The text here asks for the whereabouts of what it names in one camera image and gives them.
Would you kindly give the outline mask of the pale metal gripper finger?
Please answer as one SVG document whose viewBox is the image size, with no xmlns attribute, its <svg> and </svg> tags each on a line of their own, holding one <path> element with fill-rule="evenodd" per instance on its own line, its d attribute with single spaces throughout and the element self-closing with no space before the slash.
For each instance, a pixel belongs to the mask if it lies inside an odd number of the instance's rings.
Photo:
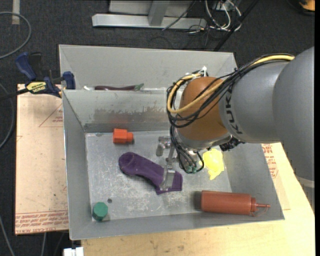
<svg viewBox="0 0 320 256">
<path fill-rule="evenodd" d="M 168 170 L 166 174 L 166 188 L 172 188 L 176 172 L 174 170 Z"/>
<path fill-rule="evenodd" d="M 159 185 L 159 189 L 161 191 L 167 191 L 170 188 L 170 172 L 168 170 L 167 165 L 164 166 L 164 170 L 163 170 L 163 180 L 161 182 L 161 184 Z"/>
</svg>

